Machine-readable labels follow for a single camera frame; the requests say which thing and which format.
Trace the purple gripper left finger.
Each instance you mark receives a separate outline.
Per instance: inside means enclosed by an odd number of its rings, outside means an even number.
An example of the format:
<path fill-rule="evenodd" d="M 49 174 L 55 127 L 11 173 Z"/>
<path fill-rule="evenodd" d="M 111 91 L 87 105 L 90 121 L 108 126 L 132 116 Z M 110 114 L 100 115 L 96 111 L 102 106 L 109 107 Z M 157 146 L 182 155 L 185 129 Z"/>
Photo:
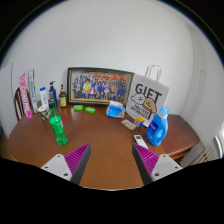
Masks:
<path fill-rule="evenodd" d="M 90 155 L 91 145 L 85 144 L 66 155 L 56 154 L 42 169 L 79 185 Z"/>

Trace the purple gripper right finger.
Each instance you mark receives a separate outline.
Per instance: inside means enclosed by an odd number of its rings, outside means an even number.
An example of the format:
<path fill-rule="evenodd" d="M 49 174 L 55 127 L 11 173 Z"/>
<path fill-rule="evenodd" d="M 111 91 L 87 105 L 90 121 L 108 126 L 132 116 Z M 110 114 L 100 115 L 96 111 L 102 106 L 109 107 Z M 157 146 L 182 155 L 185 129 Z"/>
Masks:
<path fill-rule="evenodd" d="M 144 185 L 150 184 L 182 169 L 169 155 L 157 155 L 153 151 L 136 143 L 132 145 L 132 154 Z"/>

